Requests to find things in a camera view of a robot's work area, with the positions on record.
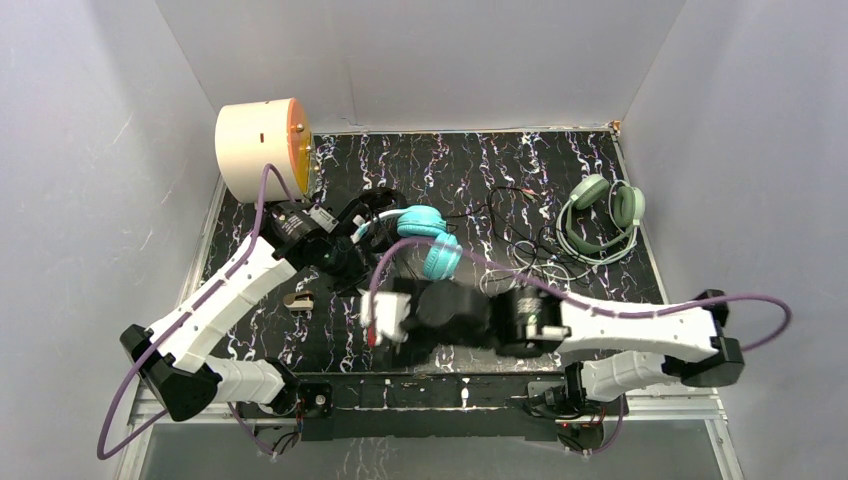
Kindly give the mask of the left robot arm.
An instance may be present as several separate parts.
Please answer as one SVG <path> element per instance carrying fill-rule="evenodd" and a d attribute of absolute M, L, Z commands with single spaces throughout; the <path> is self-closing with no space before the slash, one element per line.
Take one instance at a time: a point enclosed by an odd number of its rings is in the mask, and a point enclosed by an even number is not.
<path fill-rule="evenodd" d="M 211 352 L 268 293 L 304 269 L 314 267 L 354 290 L 368 266 L 353 235 L 370 212 L 360 199 L 260 206 L 245 243 L 202 287 L 152 325 L 121 334 L 135 373 L 172 420 L 189 420 L 212 403 L 255 403 L 275 416 L 296 409 L 300 381 L 280 361 Z"/>

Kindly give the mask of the teal cat-ear headphones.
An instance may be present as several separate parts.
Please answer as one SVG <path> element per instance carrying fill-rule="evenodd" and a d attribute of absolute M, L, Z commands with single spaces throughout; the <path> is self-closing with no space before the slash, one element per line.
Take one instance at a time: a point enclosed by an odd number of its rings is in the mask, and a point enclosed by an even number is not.
<path fill-rule="evenodd" d="M 400 239 L 431 240 L 422 269 L 427 280 L 445 280 L 454 275 L 462 248 L 457 237 L 448 232 L 447 222 L 440 211 L 434 207 L 413 205 L 379 213 L 374 219 L 360 225 L 351 235 L 351 240 L 354 244 L 359 243 L 373 227 L 378 224 L 387 226 L 389 220 L 395 220 L 394 231 Z"/>

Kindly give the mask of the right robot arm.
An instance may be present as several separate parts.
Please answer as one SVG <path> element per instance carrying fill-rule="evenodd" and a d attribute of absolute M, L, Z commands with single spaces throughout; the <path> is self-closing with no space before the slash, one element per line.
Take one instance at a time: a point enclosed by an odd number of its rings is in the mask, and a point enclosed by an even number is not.
<path fill-rule="evenodd" d="M 739 341 L 723 332 L 724 303 L 711 304 L 705 296 L 658 305 L 558 297 L 530 286 L 485 294 L 442 280 L 411 303 L 403 327 L 436 344 L 488 348 L 514 358 L 611 351 L 566 367 L 565 384 L 550 400 L 571 413 L 590 413 L 654 384 L 730 386 L 745 368 Z"/>

